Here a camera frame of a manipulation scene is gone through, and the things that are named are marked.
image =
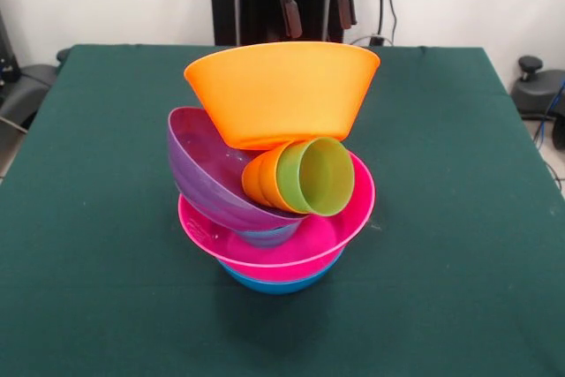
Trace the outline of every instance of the orange bowl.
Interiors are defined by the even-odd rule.
[[[293,140],[343,140],[380,59],[323,41],[255,44],[188,65],[185,78],[230,147],[269,150]]]

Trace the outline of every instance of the white wall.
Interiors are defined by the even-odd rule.
[[[562,0],[394,0],[396,44],[481,46],[505,86],[518,75],[516,60],[540,56],[546,67],[565,68],[565,6]],[[346,40],[375,32],[379,0],[357,0],[359,24]],[[390,35],[392,16],[383,31]]]
[[[378,0],[356,6],[349,41],[378,23]],[[210,0],[0,0],[0,8],[22,64],[53,63],[57,50],[77,42],[214,42]],[[561,0],[395,0],[395,8],[396,44],[483,46],[507,86],[525,53],[565,67]]]
[[[0,0],[22,64],[75,43],[214,44],[210,0]]]

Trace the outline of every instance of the orange cup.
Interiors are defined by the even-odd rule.
[[[244,192],[247,196],[268,207],[303,214],[293,209],[282,197],[276,182],[276,167],[279,159],[292,142],[284,143],[264,152],[247,164],[241,176]]]
[[[263,155],[257,156],[251,162],[247,164],[244,168],[244,172],[241,175],[241,182],[244,187],[244,192],[251,199],[265,205],[266,207],[272,207],[273,205],[267,200],[260,186],[260,181],[258,175],[260,174],[260,166],[263,162]]]

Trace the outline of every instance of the purple bowl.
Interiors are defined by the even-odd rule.
[[[260,152],[226,145],[205,110],[173,109],[167,139],[178,190],[211,221],[232,230],[263,231],[304,219],[304,215],[263,207],[244,194],[241,173]]]

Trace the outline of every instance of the pink bowl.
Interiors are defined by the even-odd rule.
[[[272,249],[249,245],[236,233],[208,220],[183,196],[178,217],[188,237],[200,249],[238,273],[265,282],[307,278],[327,267],[361,231],[376,198],[369,169],[351,154],[355,188],[350,203],[334,216],[309,215],[289,241]]]

